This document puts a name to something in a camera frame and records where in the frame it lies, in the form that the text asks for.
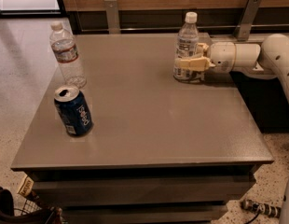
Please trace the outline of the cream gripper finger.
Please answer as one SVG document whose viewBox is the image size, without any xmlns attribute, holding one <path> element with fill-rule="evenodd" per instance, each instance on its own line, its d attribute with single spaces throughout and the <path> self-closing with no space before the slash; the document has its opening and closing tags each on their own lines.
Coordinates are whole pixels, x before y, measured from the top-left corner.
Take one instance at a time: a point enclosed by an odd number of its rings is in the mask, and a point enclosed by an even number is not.
<svg viewBox="0 0 289 224">
<path fill-rule="evenodd" d="M 207 57 L 208 56 L 209 46 L 206 43 L 198 43 L 197 45 L 197 55 L 199 57 Z"/>
<path fill-rule="evenodd" d="M 214 64 L 207 57 L 198 58 L 178 58 L 175 60 L 174 67 L 189 71 L 204 72 L 214 67 Z"/>
</svg>

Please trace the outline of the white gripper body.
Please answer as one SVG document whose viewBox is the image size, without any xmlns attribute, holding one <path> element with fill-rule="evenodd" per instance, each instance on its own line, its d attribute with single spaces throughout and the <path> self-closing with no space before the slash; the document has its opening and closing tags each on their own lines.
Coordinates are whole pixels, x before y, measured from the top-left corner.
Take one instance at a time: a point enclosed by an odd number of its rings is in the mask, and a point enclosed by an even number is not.
<svg viewBox="0 0 289 224">
<path fill-rule="evenodd" d="M 216 42 L 208 49 L 207 57 L 211 60 L 211 70 L 215 73 L 229 73 L 235 63 L 236 46 L 231 42 Z"/>
</svg>

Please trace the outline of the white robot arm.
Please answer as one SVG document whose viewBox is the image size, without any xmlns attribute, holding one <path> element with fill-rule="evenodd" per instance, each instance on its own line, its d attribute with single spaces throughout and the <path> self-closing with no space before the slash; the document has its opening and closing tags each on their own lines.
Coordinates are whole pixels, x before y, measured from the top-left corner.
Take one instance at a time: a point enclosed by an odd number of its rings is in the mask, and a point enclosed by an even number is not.
<svg viewBox="0 0 289 224">
<path fill-rule="evenodd" d="M 289 104 L 289 37 L 269 35 L 261 45 L 195 43 L 190 50 L 177 50 L 173 77 L 179 82 L 202 81 L 205 73 L 230 72 L 257 79 L 277 78 Z"/>
</svg>

